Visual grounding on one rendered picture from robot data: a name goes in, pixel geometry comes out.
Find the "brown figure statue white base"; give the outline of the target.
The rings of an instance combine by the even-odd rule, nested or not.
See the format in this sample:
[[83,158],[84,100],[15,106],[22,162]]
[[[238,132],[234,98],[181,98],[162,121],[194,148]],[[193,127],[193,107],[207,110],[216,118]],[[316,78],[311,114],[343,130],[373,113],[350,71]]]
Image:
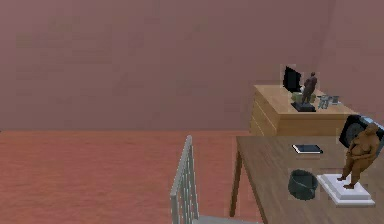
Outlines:
[[369,123],[350,143],[341,174],[322,174],[317,180],[337,206],[374,206],[368,191],[359,183],[361,173],[378,157],[379,126]]

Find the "black flat tablet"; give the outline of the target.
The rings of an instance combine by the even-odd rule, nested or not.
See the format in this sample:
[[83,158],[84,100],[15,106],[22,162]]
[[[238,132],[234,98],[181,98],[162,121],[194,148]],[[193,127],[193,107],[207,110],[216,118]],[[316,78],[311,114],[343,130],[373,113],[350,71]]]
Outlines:
[[298,154],[322,154],[323,150],[318,145],[298,145],[294,144],[292,148],[298,153]]

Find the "brown wooden table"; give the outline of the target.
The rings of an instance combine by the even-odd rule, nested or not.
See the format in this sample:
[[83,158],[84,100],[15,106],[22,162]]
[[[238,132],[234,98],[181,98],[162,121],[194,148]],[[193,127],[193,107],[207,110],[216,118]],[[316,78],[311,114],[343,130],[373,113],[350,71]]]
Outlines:
[[[295,169],[315,175],[339,174],[345,147],[326,136],[238,136],[235,181],[245,170],[264,224],[384,224],[384,151],[362,173],[360,183],[373,207],[340,207],[319,188],[312,200],[298,200],[288,191]],[[294,144],[318,145],[322,154],[298,154]]]

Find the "grey slatted chair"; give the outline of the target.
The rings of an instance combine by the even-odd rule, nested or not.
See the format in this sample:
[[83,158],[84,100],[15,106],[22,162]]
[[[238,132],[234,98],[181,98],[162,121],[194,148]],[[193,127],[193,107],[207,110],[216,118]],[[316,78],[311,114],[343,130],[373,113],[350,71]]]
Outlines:
[[170,190],[172,224],[261,224],[238,219],[201,216],[198,209],[193,138],[186,137]]

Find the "light wooden chest of drawers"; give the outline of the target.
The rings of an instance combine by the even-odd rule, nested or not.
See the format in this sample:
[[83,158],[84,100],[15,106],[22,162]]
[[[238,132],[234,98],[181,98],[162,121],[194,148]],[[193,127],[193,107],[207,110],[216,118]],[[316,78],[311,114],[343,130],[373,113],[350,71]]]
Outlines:
[[338,136],[354,111],[339,103],[298,112],[292,94],[280,85],[255,85],[250,133],[257,136]]

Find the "black laptop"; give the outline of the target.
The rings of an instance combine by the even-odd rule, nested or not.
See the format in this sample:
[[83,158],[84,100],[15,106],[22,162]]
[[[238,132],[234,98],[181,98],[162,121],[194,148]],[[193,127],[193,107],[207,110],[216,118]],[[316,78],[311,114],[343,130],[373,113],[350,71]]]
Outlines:
[[283,78],[283,87],[289,92],[299,92],[301,85],[301,74],[296,70],[286,66]]

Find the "grey metal small object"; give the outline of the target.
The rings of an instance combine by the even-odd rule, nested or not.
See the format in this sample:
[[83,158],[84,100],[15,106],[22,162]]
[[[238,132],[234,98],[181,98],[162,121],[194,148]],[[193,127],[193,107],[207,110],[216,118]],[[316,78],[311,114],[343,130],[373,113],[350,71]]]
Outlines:
[[327,109],[329,105],[338,105],[340,103],[338,96],[321,95],[319,96],[319,109]]

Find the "dark figure statue black base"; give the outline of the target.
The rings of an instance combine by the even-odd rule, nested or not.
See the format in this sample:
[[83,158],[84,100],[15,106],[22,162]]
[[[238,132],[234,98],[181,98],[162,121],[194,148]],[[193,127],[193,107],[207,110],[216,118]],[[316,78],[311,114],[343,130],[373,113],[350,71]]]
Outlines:
[[312,72],[310,77],[305,81],[304,86],[301,88],[302,101],[292,102],[291,105],[298,112],[315,112],[315,107],[310,103],[311,95],[314,93],[317,84],[317,77],[315,72]]

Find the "dark green round vase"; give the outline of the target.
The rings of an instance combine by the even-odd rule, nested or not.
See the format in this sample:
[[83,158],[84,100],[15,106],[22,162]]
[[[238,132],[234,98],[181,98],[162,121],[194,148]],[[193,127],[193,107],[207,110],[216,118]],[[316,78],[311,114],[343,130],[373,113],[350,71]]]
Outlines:
[[317,178],[309,171],[296,169],[290,174],[289,193],[299,200],[312,200],[318,187]]

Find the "green small box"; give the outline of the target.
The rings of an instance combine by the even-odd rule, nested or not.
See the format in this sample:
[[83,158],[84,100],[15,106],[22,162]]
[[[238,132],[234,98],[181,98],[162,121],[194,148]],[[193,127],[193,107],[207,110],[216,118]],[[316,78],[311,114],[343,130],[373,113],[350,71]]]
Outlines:
[[[291,96],[291,99],[294,102],[301,102],[302,101],[302,96],[303,96],[303,94],[301,92],[293,92],[292,96]],[[310,103],[314,103],[315,99],[316,99],[316,95],[312,94],[311,98],[310,98]]]

